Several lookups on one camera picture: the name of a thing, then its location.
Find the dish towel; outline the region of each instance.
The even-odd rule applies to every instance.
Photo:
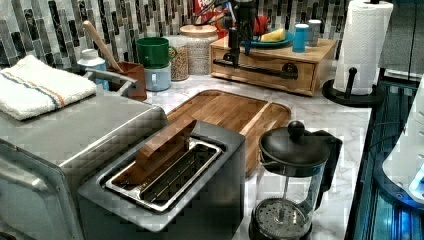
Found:
[[[0,110],[18,120],[54,111],[96,93],[79,75],[54,69],[32,55],[0,71]]]

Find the wooden cutting board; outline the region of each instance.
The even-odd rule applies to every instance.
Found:
[[[268,130],[285,127],[290,120],[288,107],[219,90],[198,93],[168,113],[170,123],[188,114],[246,137],[246,177],[258,164],[259,138]]]

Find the kitchen counter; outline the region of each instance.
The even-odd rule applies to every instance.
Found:
[[[356,178],[371,109],[350,108],[333,103],[319,90],[314,97],[303,97],[268,88],[236,83],[210,76],[190,76],[172,82],[163,92],[148,92],[146,102],[162,107],[166,113],[197,93],[218,89],[230,93],[284,104],[292,111],[291,120],[300,120],[309,131],[325,130],[343,141],[343,148],[331,189],[323,196],[313,218],[312,239],[343,239],[352,205]],[[256,173],[246,180],[245,211],[233,240],[249,239],[247,229],[256,197]]]

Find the green mug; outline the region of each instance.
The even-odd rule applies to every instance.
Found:
[[[164,68],[177,56],[177,49],[169,46],[169,41],[162,37],[146,37],[137,40],[138,61],[145,68]]]

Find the paper towel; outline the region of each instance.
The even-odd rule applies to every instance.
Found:
[[[334,88],[345,92],[349,69],[358,72],[352,87],[352,95],[367,95],[377,82],[377,67],[386,37],[393,4],[380,1],[370,4],[365,0],[349,3],[343,42],[335,76]]]

